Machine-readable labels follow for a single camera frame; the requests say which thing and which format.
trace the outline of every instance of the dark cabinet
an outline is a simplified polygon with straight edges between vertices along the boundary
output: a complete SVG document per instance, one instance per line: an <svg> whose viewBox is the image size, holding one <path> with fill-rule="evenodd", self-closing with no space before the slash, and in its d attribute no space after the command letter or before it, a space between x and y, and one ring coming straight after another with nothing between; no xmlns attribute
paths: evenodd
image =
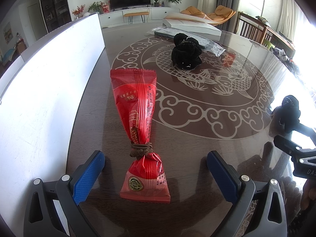
<svg viewBox="0 0 316 237"><path fill-rule="evenodd" d="M40 0L48 32L71 21L67 0Z"/></svg>

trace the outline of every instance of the door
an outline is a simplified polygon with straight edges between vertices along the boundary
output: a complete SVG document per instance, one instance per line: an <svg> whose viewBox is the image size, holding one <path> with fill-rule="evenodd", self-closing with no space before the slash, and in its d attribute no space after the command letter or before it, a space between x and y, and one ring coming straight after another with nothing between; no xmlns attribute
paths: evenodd
<svg viewBox="0 0 316 237"><path fill-rule="evenodd" d="M47 31L44 26L43 17L40 12L40 7L38 3L35 3L27 7L28 15L30 17L30 22L33 28L33 32L36 40L39 40L44 35L47 34Z"/></svg>

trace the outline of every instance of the plastic bag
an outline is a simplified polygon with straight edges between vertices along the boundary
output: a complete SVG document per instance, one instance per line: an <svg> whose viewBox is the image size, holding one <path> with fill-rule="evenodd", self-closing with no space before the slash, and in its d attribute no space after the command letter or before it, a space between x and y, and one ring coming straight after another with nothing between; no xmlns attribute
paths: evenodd
<svg viewBox="0 0 316 237"><path fill-rule="evenodd" d="M136 157L126 173L120 197L169 203L170 194L159 155L150 143L151 120L156 97L154 70L112 69L111 83L116 107Z"/></svg>
<svg viewBox="0 0 316 237"><path fill-rule="evenodd" d="M226 49L221 47L216 42L213 42L205 37L199 36L197 34L194 34L192 32L183 31L177 28L173 27L156 27L152 30L147 31L148 34L160 36L160 37L166 37L173 39L174 36L178 33L184 33L190 37L193 37L198 40L199 45L202 50L209 51L213 54L215 54L216 57L219 57Z"/></svg>

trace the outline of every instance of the white tv cabinet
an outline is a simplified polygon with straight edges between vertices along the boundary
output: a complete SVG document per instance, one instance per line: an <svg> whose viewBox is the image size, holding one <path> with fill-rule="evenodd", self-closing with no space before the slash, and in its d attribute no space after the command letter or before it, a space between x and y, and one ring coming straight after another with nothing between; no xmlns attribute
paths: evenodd
<svg viewBox="0 0 316 237"><path fill-rule="evenodd" d="M144 7L113 11L99 15L101 28L103 27L116 27L121 25L128 25L128 17L123 17L124 14L132 12L148 11L149 15L145 15L146 22L161 22L162 19L170 12L180 13L179 8L170 7ZM142 23L140 16L133 17L133 24Z"/></svg>

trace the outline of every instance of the silver screw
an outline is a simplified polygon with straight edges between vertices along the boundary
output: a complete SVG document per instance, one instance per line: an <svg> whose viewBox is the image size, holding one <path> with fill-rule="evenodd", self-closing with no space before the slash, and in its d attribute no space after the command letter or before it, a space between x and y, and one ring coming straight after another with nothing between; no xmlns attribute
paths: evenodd
<svg viewBox="0 0 316 237"><path fill-rule="evenodd" d="M247 175L242 175L242 176L241 176L241 179L242 179L243 181L245 181L245 182L248 182L248 181L249 181L249 176L247 176Z"/></svg>
<svg viewBox="0 0 316 237"><path fill-rule="evenodd" d="M39 184L40 183L40 180L37 178L37 179L35 179L34 180L34 182L33 182L33 184L35 184L35 185L37 185L37 184Z"/></svg>
<svg viewBox="0 0 316 237"><path fill-rule="evenodd" d="M63 181L68 181L70 179L69 175L63 175L63 177L61 178Z"/></svg>
<svg viewBox="0 0 316 237"><path fill-rule="evenodd" d="M270 180L270 183L272 183L273 185L277 185L277 180L271 179L271 180Z"/></svg>

